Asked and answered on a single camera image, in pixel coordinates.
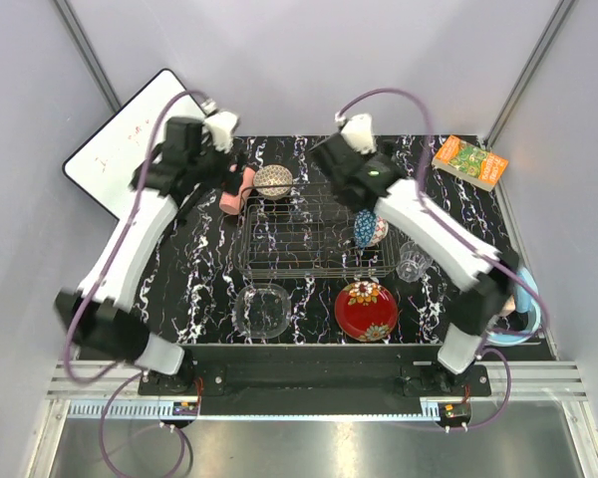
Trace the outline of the pink plastic cup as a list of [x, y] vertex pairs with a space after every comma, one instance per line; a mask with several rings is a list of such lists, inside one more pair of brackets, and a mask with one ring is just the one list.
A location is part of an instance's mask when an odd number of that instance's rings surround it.
[[253, 190], [255, 173], [249, 166], [245, 166], [241, 172], [237, 172], [235, 166], [231, 167], [219, 201], [219, 208], [223, 213], [237, 215], [241, 211]]

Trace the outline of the blue orange patterned bowl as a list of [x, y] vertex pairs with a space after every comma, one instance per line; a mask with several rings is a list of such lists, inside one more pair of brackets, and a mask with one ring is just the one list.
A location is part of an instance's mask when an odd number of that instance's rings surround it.
[[354, 241], [365, 249], [379, 244], [389, 232], [389, 223], [370, 210], [360, 211], [354, 222]]

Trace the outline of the brown patterned ceramic bowl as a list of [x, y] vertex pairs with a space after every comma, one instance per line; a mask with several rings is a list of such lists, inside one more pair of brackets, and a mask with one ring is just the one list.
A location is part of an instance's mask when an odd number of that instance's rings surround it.
[[291, 171], [280, 164], [270, 164], [259, 169], [253, 178], [256, 191], [266, 199], [283, 198], [293, 185]]

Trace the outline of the clear drinking glass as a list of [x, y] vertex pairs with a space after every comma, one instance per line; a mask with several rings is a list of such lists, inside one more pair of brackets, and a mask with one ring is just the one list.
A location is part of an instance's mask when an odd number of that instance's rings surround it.
[[396, 267], [396, 273], [401, 280], [414, 283], [425, 274], [432, 263], [432, 257], [416, 242], [409, 240], [400, 248], [400, 262]]

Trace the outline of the red floral plate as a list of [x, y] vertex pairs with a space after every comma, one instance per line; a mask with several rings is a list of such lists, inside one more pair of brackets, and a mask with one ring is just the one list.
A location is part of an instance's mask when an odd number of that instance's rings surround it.
[[343, 333], [362, 343], [386, 339], [398, 323], [399, 310], [392, 293], [373, 281], [348, 284], [337, 295], [335, 320]]

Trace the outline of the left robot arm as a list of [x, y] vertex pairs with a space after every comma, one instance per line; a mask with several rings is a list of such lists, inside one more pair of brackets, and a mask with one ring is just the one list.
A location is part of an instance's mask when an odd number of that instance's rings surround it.
[[206, 188], [238, 191], [231, 167], [238, 123], [229, 111], [203, 119], [158, 116], [130, 183], [134, 198], [127, 216], [79, 286], [56, 296], [68, 347], [94, 349], [113, 362], [156, 371], [175, 394], [193, 387], [195, 370], [185, 350], [152, 332], [133, 304], [155, 246], [187, 200]]

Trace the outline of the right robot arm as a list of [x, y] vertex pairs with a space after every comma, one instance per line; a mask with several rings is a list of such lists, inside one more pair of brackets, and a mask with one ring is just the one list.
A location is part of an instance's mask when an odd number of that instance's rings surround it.
[[503, 254], [451, 218], [417, 182], [383, 152], [363, 154], [339, 133], [318, 142], [308, 157], [330, 181], [337, 201], [357, 212], [371, 210], [414, 240], [445, 271], [460, 294], [448, 308], [449, 325], [433, 369], [433, 383], [455, 394], [468, 382], [489, 323], [512, 295], [507, 274], [518, 256]]

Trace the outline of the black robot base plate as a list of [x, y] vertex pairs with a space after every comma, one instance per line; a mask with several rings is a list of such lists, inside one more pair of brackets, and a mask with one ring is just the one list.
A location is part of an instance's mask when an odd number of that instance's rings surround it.
[[227, 396], [244, 388], [381, 387], [407, 396], [491, 395], [486, 368], [470, 364], [453, 374], [437, 359], [434, 345], [203, 345], [191, 346], [192, 371], [186, 379], [152, 372], [139, 385], [141, 395], [175, 396], [195, 392], [199, 378], [205, 396]]

